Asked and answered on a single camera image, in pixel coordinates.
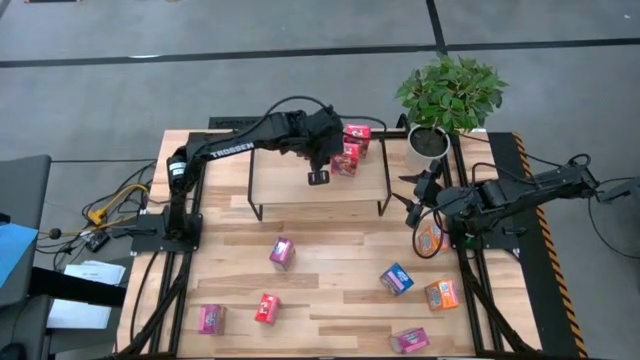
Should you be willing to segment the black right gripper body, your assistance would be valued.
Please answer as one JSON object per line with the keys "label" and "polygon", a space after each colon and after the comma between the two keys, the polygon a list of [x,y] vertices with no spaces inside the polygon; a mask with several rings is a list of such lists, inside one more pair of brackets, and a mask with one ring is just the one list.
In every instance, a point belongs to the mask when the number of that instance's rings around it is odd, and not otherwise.
{"label": "black right gripper body", "polygon": [[416,177],[415,196],[422,205],[435,205],[436,197],[442,190],[438,179],[443,173],[443,165],[440,160],[433,160],[426,170]]}

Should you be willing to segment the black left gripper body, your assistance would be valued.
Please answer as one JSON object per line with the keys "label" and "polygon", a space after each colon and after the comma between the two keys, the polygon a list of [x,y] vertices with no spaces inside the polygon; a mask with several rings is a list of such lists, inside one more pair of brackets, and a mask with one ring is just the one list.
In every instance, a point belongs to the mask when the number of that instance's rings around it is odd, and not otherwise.
{"label": "black left gripper body", "polygon": [[299,154],[310,162],[312,171],[320,171],[331,157],[343,152],[342,120],[332,107],[325,107],[302,121],[304,140]]}

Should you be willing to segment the red Froot Loops cereal box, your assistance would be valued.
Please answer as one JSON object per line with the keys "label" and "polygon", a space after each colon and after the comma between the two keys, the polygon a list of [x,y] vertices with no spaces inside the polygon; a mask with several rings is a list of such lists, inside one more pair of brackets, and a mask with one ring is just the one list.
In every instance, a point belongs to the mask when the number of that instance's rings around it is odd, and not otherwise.
{"label": "red Froot Loops cereal box", "polygon": [[271,294],[261,296],[254,320],[256,322],[274,325],[280,308],[280,299]]}
{"label": "red Froot Loops cereal box", "polygon": [[371,128],[366,125],[347,124],[344,127],[344,142],[359,147],[359,158],[364,159],[369,150]]}
{"label": "red Froot Loops cereal box", "polygon": [[354,177],[359,163],[360,146],[354,143],[344,143],[343,152],[331,159],[331,173],[346,177]]}

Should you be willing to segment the orange Mini Wheats cereal box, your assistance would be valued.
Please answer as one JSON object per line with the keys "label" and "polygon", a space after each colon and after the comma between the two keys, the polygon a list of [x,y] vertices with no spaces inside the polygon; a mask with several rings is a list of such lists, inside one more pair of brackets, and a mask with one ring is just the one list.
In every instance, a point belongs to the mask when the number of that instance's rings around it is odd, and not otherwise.
{"label": "orange Mini Wheats cereal box", "polygon": [[450,248],[448,235],[436,225],[426,226],[418,235],[418,243],[420,252],[425,256],[433,254],[438,244],[441,244],[440,252],[446,252]]}
{"label": "orange Mini Wheats cereal box", "polygon": [[427,303],[431,311],[449,310],[459,306],[455,283],[439,280],[425,287]]}

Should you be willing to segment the blue Frosted Flakes cereal box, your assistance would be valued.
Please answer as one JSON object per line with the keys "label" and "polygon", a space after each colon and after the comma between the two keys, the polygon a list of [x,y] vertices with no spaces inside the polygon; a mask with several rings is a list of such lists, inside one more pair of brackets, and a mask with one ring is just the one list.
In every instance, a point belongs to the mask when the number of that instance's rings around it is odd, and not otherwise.
{"label": "blue Frosted Flakes cereal box", "polygon": [[404,294],[414,285],[414,281],[399,263],[391,265],[379,280],[394,296]]}

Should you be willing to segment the wooden shelf black metal legs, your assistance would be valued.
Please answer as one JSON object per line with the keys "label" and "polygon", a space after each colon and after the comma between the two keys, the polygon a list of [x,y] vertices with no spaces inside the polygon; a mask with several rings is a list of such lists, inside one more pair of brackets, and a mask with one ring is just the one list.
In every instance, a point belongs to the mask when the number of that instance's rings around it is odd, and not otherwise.
{"label": "wooden shelf black metal legs", "polygon": [[308,162],[291,152],[252,151],[247,199],[254,214],[262,220],[266,205],[374,202],[383,215],[391,199],[384,135],[381,129],[372,131],[368,155],[353,177],[331,173],[322,185],[308,183]]}

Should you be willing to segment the white plant pot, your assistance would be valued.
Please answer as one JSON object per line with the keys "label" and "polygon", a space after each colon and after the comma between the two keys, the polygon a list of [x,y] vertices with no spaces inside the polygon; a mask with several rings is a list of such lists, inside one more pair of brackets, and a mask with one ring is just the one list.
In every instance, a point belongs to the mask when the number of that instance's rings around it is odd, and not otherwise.
{"label": "white plant pot", "polygon": [[450,147],[449,135],[441,128],[414,125],[407,136],[405,164],[414,173],[421,172],[445,157]]}

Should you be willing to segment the green leafy plant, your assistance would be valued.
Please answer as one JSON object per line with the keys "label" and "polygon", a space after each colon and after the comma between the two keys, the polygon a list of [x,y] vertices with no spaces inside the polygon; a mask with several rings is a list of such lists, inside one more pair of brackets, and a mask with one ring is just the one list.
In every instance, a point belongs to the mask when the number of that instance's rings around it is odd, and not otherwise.
{"label": "green leafy plant", "polygon": [[412,70],[395,98],[407,109],[412,123],[460,134],[483,128],[502,106],[507,87],[490,65],[440,54],[437,61]]}

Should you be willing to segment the yellow black hazard tape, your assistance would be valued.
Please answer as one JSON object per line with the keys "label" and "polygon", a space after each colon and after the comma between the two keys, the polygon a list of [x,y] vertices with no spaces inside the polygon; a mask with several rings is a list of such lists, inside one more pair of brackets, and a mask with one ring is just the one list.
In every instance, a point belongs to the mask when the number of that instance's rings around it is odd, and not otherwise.
{"label": "yellow black hazard tape", "polygon": [[575,309],[541,207],[514,217],[527,228],[519,237],[520,261],[542,349],[552,355],[588,356]]}

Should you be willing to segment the black power adapter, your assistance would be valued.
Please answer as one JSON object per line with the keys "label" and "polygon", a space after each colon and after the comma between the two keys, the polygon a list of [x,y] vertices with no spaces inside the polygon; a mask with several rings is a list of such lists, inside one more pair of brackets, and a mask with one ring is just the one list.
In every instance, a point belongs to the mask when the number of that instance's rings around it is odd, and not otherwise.
{"label": "black power adapter", "polygon": [[104,231],[92,232],[85,237],[85,248],[92,253],[97,253],[109,240],[109,234]]}

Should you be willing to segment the white paper sheet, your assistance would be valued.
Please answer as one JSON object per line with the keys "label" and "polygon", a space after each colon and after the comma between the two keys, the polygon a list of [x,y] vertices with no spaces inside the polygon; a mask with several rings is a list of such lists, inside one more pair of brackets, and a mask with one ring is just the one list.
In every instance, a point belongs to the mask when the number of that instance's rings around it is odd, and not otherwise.
{"label": "white paper sheet", "polygon": [[125,271],[126,268],[121,265],[88,260],[81,264],[68,264],[64,274],[107,285],[119,285]]}
{"label": "white paper sheet", "polygon": [[48,329],[105,329],[111,308],[55,299],[47,319]]}

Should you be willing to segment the black bar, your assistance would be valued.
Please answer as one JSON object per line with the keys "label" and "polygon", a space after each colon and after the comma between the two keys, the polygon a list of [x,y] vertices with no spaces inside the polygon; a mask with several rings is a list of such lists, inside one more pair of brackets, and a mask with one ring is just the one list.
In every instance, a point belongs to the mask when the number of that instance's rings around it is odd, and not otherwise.
{"label": "black bar", "polygon": [[47,295],[54,299],[120,308],[125,300],[126,289],[33,267],[29,294],[34,296]]}

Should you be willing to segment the grey cabinet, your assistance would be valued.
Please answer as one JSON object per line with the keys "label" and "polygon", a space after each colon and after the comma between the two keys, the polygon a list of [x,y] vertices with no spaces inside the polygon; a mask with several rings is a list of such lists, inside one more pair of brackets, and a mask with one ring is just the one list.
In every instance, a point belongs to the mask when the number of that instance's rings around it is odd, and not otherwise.
{"label": "grey cabinet", "polygon": [[[0,161],[0,213],[10,223],[39,229],[51,167],[49,155]],[[6,283],[0,287],[0,308],[22,301],[28,294],[35,242],[27,248]]]}

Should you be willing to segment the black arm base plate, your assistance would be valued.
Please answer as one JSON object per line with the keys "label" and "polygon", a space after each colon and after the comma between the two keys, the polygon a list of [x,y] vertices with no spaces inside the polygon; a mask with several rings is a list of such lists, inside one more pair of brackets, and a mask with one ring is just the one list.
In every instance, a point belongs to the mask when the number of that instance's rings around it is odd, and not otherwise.
{"label": "black arm base plate", "polygon": [[169,220],[163,214],[145,214],[137,218],[127,232],[132,236],[131,251],[144,252],[192,252],[199,248],[203,216],[188,214],[186,230],[175,239],[170,237]]}
{"label": "black arm base plate", "polygon": [[528,232],[526,227],[516,226],[511,218],[500,220],[493,228],[480,235],[472,235],[461,222],[449,221],[451,245],[467,250],[506,249],[519,247],[518,238]]}

